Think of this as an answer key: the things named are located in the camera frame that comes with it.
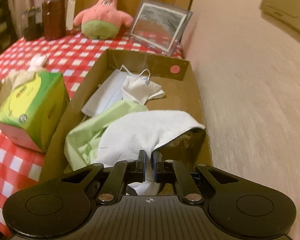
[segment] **plush toy arm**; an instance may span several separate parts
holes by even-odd
[[[78,26],[78,25],[81,24],[82,18],[83,18],[84,14],[85,14],[85,11],[86,11],[86,9],[83,10],[83,11],[81,11],[80,13],[78,13],[78,15],[74,18],[73,24],[74,24],[75,26]]]
[[[120,17],[121,17],[121,22],[127,26],[130,27],[132,22],[133,22],[133,18],[130,14],[123,12],[123,11],[119,11],[120,12]]]

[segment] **table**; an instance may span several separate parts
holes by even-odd
[[[125,49],[155,53],[139,43],[129,40],[120,32],[114,40],[91,40],[76,32],[62,39],[46,41],[43,37],[35,41],[20,39],[0,55],[0,78],[11,70],[28,69],[36,54],[49,56],[47,70],[63,74],[71,98],[90,68],[106,49]],[[174,57],[181,58],[180,47]],[[3,216],[2,207],[13,193],[36,185],[44,163],[44,155],[12,144],[0,130],[0,231],[10,234]]]

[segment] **pink round sticker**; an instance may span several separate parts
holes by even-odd
[[[173,73],[173,74],[178,74],[180,72],[180,67],[177,66],[177,65],[174,65],[170,68],[170,72]]]

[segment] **patrick star plush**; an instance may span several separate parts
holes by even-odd
[[[131,15],[117,10],[117,0],[99,0],[96,5],[81,11],[74,18],[74,25],[81,24],[81,31],[89,39],[114,38],[124,24],[131,26]]]

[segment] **white wall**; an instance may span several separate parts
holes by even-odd
[[[194,0],[183,48],[201,91],[216,167],[293,199],[300,239],[300,36],[261,0]]]

